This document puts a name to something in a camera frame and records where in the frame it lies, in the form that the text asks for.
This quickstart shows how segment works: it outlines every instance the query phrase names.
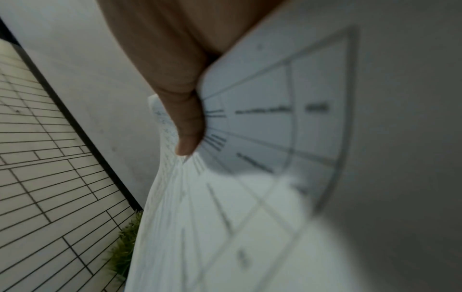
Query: white wall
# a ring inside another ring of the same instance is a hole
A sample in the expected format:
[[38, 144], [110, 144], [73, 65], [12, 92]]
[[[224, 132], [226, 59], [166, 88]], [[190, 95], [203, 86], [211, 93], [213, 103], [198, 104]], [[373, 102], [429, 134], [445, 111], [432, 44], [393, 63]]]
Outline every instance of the white wall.
[[159, 164], [153, 91], [95, 0], [2, 0], [12, 31], [112, 169], [144, 206]]

